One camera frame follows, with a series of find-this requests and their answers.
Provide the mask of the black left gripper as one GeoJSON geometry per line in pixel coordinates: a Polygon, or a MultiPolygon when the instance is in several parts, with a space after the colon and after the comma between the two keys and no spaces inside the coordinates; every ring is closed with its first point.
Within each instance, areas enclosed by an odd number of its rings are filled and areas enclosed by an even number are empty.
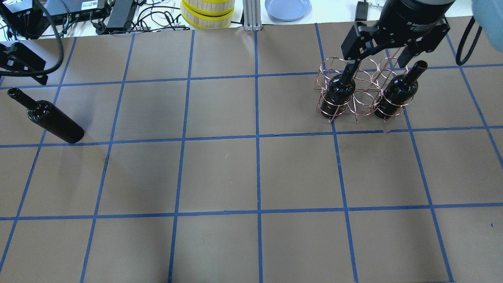
{"type": "Polygon", "coordinates": [[[40,85],[47,84],[46,61],[20,42],[0,45],[0,65],[2,77],[21,75],[33,78],[40,85]]]}

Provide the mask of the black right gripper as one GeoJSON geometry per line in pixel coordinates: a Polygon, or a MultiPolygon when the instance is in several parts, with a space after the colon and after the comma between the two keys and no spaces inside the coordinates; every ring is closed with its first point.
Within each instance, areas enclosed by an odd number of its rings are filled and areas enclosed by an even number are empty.
{"type": "Polygon", "coordinates": [[[361,60],[382,50],[403,49],[399,68],[423,52],[433,52],[450,30],[445,17],[450,7],[449,0],[387,0],[374,25],[355,22],[343,41],[345,76],[354,77],[361,60]]]}

